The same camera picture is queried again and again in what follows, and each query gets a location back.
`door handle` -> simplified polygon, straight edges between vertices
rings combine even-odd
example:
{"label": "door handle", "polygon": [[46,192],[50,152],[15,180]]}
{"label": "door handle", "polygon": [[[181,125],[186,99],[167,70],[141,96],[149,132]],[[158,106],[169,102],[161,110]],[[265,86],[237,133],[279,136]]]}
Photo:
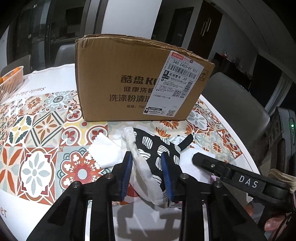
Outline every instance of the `door handle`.
{"label": "door handle", "polygon": [[49,34],[49,26],[46,26],[45,39],[47,40]]}
{"label": "door handle", "polygon": [[200,35],[201,35],[201,36],[204,36],[204,34],[205,34],[205,29],[207,28],[206,23],[207,23],[207,22],[204,22],[204,24],[203,24],[203,26],[202,26],[202,30],[201,30],[201,32],[200,32]]}
{"label": "door handle", "polygon": [[206,29],[207,29],[206,32],[209,31],[209,28],[210,28],[211,22],[212,22],[212,19],[211,19],[210,17],[208,17],[208,19],[207,19],[207,24],[206,24]]}
{"label": "door handle", "polygon": [[204,27],[205,27],[205,24],[206,24],[206,23],[207,23],[207,22],[204,22],[204,24],[203,24],[203,26],[202,26],[202,30],[201,30],[201,32],[200,32],[200,35],[201,35],[201,36],[203,36],[203,33],[202,33],[202,32],[203,32],[203,30],[204,30]]}

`carrot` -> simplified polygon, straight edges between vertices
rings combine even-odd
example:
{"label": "carrot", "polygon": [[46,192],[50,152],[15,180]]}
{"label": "carrot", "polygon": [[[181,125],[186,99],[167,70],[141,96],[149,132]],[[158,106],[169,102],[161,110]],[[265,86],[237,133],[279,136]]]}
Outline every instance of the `carrot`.
{"label": "carrot", "polygon": [[13,76],[16,72],[18,72],[20,70],[20,67],[16,67],[15,69],[13,69],[13,71],[9,74],[9,75],[7,75],[7,76],[3,76],[1,79],[3,80],[3,82],[4,81],[6,81],[8,78],[10,78],[11,76]]}

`chair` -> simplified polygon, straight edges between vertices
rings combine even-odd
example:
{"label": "chair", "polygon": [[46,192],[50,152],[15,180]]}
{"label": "chair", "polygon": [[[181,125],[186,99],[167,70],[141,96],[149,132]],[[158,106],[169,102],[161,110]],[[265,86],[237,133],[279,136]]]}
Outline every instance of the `chair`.
{"label": "chair", "polygon": [[57,51],[54,66],[75,63],[75,43],[62,45]]}
{"label": "chair", "polygon": [[12,63],[10,63],[9,65],[7,65],[6,67],[4,67],[1,70],[0,75],[3,76],[3,75],[7,74],[9,71],[12,71],[14,68],[16,68],[18,66],[23,66],[24,67],[24,69],[23,69],[24,75],[32,73],[31,55],[28,54],[28,55],[26,55],[24,57],[19,58],[16,61],[13,61]]}
{"label": "chair", "polygon": [[218,72],[209,78],[202,95],[250,149],[264,134],[270,118],[260,103],[242,86]]}

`white towel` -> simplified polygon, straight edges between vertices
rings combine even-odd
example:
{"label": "white towel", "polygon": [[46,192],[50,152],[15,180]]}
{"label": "white towel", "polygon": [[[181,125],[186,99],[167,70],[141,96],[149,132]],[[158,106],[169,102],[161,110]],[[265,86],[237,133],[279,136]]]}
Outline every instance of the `white towel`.
{"label": "white towel", "polygon": [[[178,145],[184,139],[185,136],[170,138],[169,140],[175,145]],[[191,143],[190,146],[193,146],[194,148],[187,147],[180,154],[179,165],[182,172],[193,176],[198,181],[210,183],[211,173],[193,165],[192,157],[198,152],[210,157],[215,157],[215,155],[204,151],[195,143]],[[143,199],[152,202],[155,205],[162,205],[166,203],[166,198],[164,197],[159,183],[155,178],[153,178],[146,160],[138,151],[133,127],[124,128],[121,141],[118,140],[116,143],[100,133],[95,138],[93,144],[88,148],[88,152],[101,168],[112,167],[115,164],[121,163],[126,151],[130,151],[133,155],[133,167],[130,184],[135,191]]]}
{"label": "white towel", "polygon": [[88,152],[95,162],[99,164],[100,168],[113,167],[118,163],[122,163],[124,158],[120,146],[102,133],[96,136],[93,144],[88,148]]}

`plastic basket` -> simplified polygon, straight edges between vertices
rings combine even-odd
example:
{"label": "plastic basket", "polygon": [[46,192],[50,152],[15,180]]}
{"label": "plastic basket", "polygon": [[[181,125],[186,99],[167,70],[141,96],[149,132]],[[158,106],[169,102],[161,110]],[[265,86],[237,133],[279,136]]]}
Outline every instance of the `plastic basket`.
{"label": "plastic basket", "polygon": [[[6,81],[0,84],[0,103],[3,103],[6,99],[8,99],[20,86],[24,79],[23,66],[19,66],[20,70],[15,74],[10,76]],[[3,77],[9,76],[13,72],[10,71],[5,74]]]}

